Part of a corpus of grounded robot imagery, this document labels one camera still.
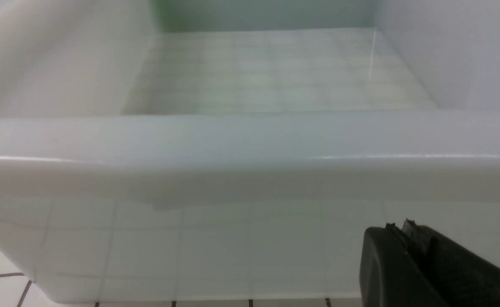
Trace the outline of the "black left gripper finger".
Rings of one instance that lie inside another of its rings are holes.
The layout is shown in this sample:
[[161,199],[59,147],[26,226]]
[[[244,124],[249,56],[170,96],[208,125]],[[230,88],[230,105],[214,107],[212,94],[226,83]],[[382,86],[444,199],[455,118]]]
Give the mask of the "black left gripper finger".
[[365,307],[500,307],[500,268],[440,232],[406,220],[363,235]]

